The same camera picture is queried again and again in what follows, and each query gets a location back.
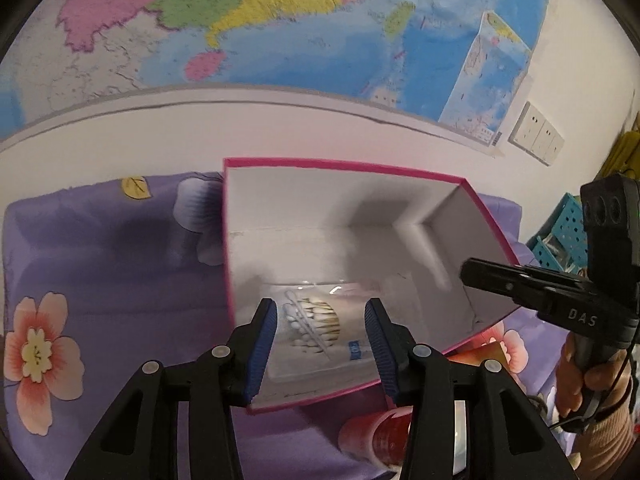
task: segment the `camera lens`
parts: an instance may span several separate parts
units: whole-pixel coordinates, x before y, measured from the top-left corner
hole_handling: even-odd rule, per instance
[[[620,211],[620,200],[617,197],[613,197],[609,202],[609,209],[611,211],[611,220],[614,224],[620,223],[620,216],[622,212]]]
[[[582,215],[585,222],[591,222],[591,204],[589,202],[585,202],[582,206]]]
[[[604,225],[607,219],[607,206],[604,203],[603,197],[597,197],[593,214],[596,217],[596,224]]]

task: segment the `wall socket panel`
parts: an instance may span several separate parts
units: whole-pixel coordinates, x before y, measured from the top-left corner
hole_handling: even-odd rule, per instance
[[[509,138],[537,160],[551,166],[564,146],[564,139],[547,121],[540,110],[527,102]]]

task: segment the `hand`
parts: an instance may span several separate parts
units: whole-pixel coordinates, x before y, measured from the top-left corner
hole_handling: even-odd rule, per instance
[[[556,408],[562,417],[570,412],[577,411],[582,404],[582,388],[586,386],[594,392],[608,390],[616,379],[624,362],[626,351],[617,352],[608,363],[594,366],[584,375],[574,363],[575,339],[574,334],[569,333],[560,355],[560,361],[556,368]],[[626,364],[625,371],[620,376],[616,387],[610,393],[607,400],[599,407],[600,410],[608,408],[620,402],[625,396],[626,388],[631,377],[631,365]]]

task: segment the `screw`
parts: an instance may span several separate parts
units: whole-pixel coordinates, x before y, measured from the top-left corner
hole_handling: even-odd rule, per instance
[[[213,357],[226,357],[229,354],[231,354],[231,348],[229,348],[226,345],[219,345],[216,346],[212,351],[211,351],[211,355],[213,355]]]
[[[156,361],[147,361],[142,365],[142,373],[151,375],[160,369],[160,365]]]
[[[431,355],[431,348],[427,345],[414,346],[414,355],[418,357],[429,357]]]
[[[497,374],[500,370],[502,370],[502,365],[495,359],[489,359],[485,361],[484,367],[494,374]]]

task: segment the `wall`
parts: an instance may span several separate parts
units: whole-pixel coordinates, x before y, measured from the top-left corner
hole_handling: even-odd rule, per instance
[[[522,204],[526,239],[565,191],[576,193],[593,178],[631,109],[638,109],[640,59],[600,0],[550,0],[530,76],[530,100],[566,139],[551,168],[510,144],[491,158],[322,110],[181,105],[92,118],[0,153],[0,210],[20,198],[130,174],[218,170],[224,156],[313,156],[464,176],[480,192]]]

